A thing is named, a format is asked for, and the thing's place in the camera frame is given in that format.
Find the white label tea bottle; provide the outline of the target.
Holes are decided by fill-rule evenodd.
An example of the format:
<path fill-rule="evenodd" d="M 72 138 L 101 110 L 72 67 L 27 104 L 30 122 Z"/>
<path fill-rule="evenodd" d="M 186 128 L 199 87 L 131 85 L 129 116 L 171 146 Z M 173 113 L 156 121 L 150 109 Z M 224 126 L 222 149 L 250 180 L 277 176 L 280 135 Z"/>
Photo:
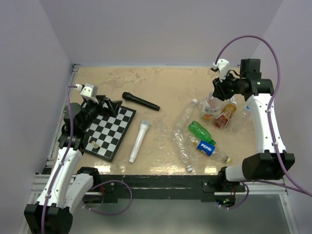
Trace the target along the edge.
<path fill-rule="evenodd" d="M 221 107 L 222 101 L 214 97 L 213 93 L 210 92 L 201 104 L 200 117 L 203 120 L 210 121 L 218 115 Z"/>

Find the clear Pocari Sweat bottle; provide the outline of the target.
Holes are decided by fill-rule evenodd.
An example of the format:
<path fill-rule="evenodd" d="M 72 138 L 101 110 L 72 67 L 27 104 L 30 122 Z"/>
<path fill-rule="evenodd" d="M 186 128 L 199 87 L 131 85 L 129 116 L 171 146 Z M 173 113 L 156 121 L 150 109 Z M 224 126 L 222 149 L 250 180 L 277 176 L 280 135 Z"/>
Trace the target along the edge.
<path fill-rule="evenodd" d="M 249 116 L 250 114 L 251 114 L 251 109 L 250 109 L 249 105 L 246 105 L 243 109 L 243 115 Z"/>

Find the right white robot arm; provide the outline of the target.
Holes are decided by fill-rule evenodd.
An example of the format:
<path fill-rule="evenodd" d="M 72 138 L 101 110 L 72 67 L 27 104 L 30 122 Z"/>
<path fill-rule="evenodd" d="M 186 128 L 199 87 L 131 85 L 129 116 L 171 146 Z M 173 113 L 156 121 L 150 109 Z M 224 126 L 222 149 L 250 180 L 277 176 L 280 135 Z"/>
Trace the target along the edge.
<path fill-rule="evenodd" d="M 218 59 L 212 65 L 219 77 L 213 80 L 213 97 L 222 101 L 236 94 L 244 97 L 253 117 L 256 135 L 256 154 L 245 158 L 240 165 L 223 167 L 218 173 L 217 186 L 227 192 L 234 183 L 244 180 L 280 180 L 295 162 L 279 135 L 272 97 L 273 83 L 262 79 L 259 59 L 243 59 L 239 77 L 231 73 L 230 63 Z"/>

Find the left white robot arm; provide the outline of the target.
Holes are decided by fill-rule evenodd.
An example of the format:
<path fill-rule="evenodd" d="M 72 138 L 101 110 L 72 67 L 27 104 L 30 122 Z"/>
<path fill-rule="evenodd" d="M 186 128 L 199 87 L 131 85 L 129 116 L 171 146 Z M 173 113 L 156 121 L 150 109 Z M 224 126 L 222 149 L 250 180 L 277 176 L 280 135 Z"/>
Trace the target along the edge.
<path fill-rule="evenodd" d="M 59 150 L 50 177 L 34 204 L 28 204 L 24 216 L 33 234 L 67 234 L 73 223 L 73 213 L 84 194 L 101 186 L 97 169 L 86 168 L 73 183 L 74 170 L 88 144 L 87 129 L 98 116 L 116 117 L 121 100 L 112 101 L 105 95 L 69 102 L 63 109 L 64 125 L 58 139 Z"/>

